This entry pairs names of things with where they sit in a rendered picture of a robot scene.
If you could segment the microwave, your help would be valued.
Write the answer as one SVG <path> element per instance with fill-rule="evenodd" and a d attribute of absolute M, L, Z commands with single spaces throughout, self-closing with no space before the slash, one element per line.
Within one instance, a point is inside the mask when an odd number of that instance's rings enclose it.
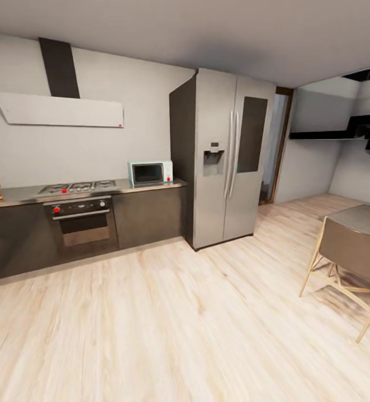
<path fill-rule="evenodd" d="M 171 160 L 129 160 L 127 167 L 133 185 L 162 183 L 172 181 L 174 177 Z"/>

